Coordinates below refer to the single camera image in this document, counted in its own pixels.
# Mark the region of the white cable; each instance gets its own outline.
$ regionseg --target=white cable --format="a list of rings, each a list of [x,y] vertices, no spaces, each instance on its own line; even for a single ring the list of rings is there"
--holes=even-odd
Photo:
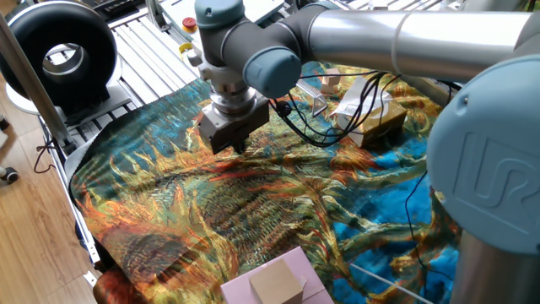
[[[354,264],[351,264],[351,266],[353,266],[354,268],[360,270],[361,272],[363,272],[363,273],[365,273],[365,274],[367,274],[369,276],[372,276],[372,277],[374,277],[374,278],[376,278],[376,279],[378,279],[378,280],[380,280],[382,282],[387,283],[388,285],[392,285],[392,286],[398,288],[399,290],[405,292],[406,294],[408,294],[408,295],[410,295],[412,297],[415,297],[419,301],[422,301],[422,302],[424,302],[426,304],[433,304],[433,302],[430,302],[430,301],[424,299],[422,296],[419,296],[419,295],[413,293],[412,291],[406,290],[405,288],[401,287],[400,285],[397,285],[397,284],[395,284],[395,283],[393,283],[393,282],[391,282],[391,281],[389,281],[389,280],[387,280],[385,278],[382,278],[382,277],[378,276],[377,274],[374,274],[374,273],[370,272],[369,270],[363,269],[360,266],[356,266]]]

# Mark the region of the ur logo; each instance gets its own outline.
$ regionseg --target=ur logo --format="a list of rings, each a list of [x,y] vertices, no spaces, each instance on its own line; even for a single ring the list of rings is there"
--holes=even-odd
[[[456,199],[524,233],[540,229],[540,158],[476,133],[465,136]]]

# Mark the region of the cable bundle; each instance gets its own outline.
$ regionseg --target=cable bundle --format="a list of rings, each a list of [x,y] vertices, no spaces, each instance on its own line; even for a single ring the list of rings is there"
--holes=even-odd
[[[290,94],[290,92],[289,92],[289,98],[290,98],[290,102],[292,104],[292,107],[291,107],[291,105],[289,105],[289,103],[287,101],[278,102],[276,100],[271,100],[270,106],[272,106],[272,108],[278,113],[278,115],[281,117],[281,119],[296,134],[298,134],[304,141],[306,141],[306,143],[314,145],[314,146],[319,147],[319,148],[327,148],[327,147],[330,147],[330,146],[338,143],[339,141],[341,141],[342,139],[347,137],[347,135],[349,135],[350,133],[360,133],[360,132],[357,132],[357,131],[354,131],[354,130],[356,130],[362,123],[364,123],[365,120],[370,115],[370,113],[373,111],[373,106],[375,104],[375,99],[376,99],[377,93],[379,92],[379,84],[381,83],[381,79],[384,76],[386,76],[387,73],[379,72],[379,71],[372,71],[372,72],[367,72],[367,73],[321,74],[321,75],[309,75],[309,76],[300,77],[301,79],[309,79],[309,78],[325,77],[325,76],[365,76],[365,75],[371,75],[371,74],[374,74],[374,75],[367,80],[366,85],[362,89],[362,92],[360,93],[360,97],[359,97],[359,106],[356,109],[356,111],[354,112],[353,116],[351,117],[351,119],[348,122],[347,127],[345,127],[345,129],[328,128],[326,130],[326,132],[321,132],[321,131],[315,130],[307,122],[307,119],[305,118],[304,113],[302,113],[300,111],[300,109],[298,108],[298,106],[296,104],[296,101],[294,100],[294,98]],[[390,85],[392,82],[394,82],[396,79],[398,79],[398,78],[399,78],[399,76],[395,76],[394,79],[391,80],[388,84],[386,84],[386,86],[381,90],[381,100],[382,100],[382,93],[384,92],[385,88],[388,85]],[[374,94],[373,94],[373,100],[372,100],[371,105],[370,105],[370,109],[364,115],[364,117],[362,119],[360,119],[362,117],[362,108],[363,108],[363,105],[365,103],[365,100],[367,99],[367,97],[370,95],[371,92],[374,92]],[[382,111],[381,111],[380,123],[382,121],[382,113],[384,112],[384,105],[382,105],[382,107],[383,108],[382,108]],[[298,112],[300,120],[305,124],[305,129],[309,128],[314,134],[321,136],[322,140],[318,140],[318,139],[315,139],[315,138],[312,138],[312,137],[308,136],[305,133],[305,131],[302,132],[296,125],[294,125],[290,121],[288,116],[292,112],[293,108],[294,108],[295,111]]]

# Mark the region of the colorful fabric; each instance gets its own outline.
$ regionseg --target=colorful fabric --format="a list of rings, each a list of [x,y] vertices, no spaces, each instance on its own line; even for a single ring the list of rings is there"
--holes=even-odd
[[[304,72],[325,68],[310,63]],[[330,111],[353,80],[344,78],[327,97]],[[437,105],[396,81],[388,91],[408,119],[402,132],[369,149],[348,138],[327,149],[310,146],[272,112],[243,155],[212,155],[197,130],[208,90],[196,81],[110,123],[71,182],[90,231],[148,301],[221,303],[224,282],[302,246],[336,303],[415,303],[351,263],[448,302],[452,282],[442,274],[427,274],[424,293],[404,207],[425,172]],[[309,112],[309,96],[293,95]],[[290,117],[303,127],[297,114]],[[332,125],[325,117],[310,123]],[[428,177],[408,207],[424,264],[452,278],[460,229]]]

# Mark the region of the red button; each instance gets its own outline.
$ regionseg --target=red button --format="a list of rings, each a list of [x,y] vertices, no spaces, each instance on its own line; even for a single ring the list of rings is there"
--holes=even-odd
[[[195,26],[197,25],[197,22],[195,21],[195,19],[191,17],[187,17],[184,20],[182,20],[182,25],[184,25],[189,30],[193,30]]]

